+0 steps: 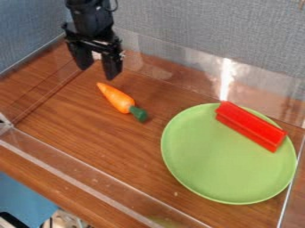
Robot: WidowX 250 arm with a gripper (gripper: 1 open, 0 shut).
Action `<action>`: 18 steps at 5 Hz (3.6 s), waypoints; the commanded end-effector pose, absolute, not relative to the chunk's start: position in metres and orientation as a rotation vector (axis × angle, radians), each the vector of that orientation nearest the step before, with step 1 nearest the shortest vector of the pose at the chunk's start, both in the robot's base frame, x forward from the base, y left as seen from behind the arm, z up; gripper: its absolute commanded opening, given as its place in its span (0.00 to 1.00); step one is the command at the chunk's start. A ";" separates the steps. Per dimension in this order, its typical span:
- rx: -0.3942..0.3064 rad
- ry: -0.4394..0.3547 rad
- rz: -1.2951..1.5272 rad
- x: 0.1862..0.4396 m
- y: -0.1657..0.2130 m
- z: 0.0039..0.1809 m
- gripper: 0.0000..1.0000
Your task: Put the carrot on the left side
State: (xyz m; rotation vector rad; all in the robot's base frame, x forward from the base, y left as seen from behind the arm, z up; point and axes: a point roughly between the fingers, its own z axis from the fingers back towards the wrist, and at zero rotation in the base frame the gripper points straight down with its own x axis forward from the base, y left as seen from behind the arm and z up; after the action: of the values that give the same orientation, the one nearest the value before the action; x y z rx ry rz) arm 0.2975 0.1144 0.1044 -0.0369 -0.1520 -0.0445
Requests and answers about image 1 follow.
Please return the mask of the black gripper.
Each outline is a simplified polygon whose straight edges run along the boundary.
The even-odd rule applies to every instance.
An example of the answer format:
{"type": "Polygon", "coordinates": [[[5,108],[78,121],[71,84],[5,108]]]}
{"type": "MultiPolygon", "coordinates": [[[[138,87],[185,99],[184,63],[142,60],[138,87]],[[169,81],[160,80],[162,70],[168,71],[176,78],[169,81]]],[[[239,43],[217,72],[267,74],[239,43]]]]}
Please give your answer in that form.
{"type": "Polygon", "coordinates": [[[104,71],[108,80],[113,80],[124,70],[122,39],[116,32],[108,28],[101,34],[92,37],[84,35],[73,22],[62,25],[66,32],[66,42],[73,59],[81,70],[88,70],[93,63],[93,51],[102,54],[104,71]]]}

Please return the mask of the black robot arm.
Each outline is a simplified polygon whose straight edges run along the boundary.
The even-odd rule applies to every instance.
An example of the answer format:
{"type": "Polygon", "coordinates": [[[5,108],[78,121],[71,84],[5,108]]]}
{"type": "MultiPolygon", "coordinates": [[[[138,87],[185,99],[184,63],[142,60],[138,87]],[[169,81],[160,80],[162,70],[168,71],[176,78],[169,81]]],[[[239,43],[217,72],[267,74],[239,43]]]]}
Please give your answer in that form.
{"type": "Polygon", "coordinates": [[[122,40],[113,30],[116,24],[110,0],[66,0],[73,22],[65,22],[66,44],[81,70],[94,63],[93,53],[102,55],[104,72],[113,80],[124,70],[122,40]]]}

